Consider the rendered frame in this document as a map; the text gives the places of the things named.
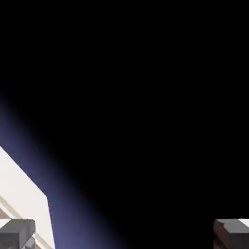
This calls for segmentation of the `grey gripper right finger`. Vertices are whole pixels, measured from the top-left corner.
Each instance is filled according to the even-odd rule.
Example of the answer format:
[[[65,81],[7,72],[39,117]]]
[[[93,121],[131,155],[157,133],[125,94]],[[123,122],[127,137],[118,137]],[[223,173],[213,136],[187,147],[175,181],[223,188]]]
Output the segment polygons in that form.
[[[213,249],[249,249],[249,219],[216,219]]]

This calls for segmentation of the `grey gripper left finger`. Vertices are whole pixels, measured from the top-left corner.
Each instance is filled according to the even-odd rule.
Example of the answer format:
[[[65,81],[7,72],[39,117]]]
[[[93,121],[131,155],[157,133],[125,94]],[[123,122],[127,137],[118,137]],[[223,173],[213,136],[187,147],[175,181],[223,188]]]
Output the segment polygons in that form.
[[[1,219],[0,249],[35,249],[33,219]]]

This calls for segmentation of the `white cabinet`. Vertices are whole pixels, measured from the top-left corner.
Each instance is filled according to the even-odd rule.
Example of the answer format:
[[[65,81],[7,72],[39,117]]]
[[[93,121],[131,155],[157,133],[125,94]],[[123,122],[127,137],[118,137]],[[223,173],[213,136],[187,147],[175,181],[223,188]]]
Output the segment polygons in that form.
[[[40,249],[55,249],[46,195],[0,147],[0,209],[10,218],[33,219]]]

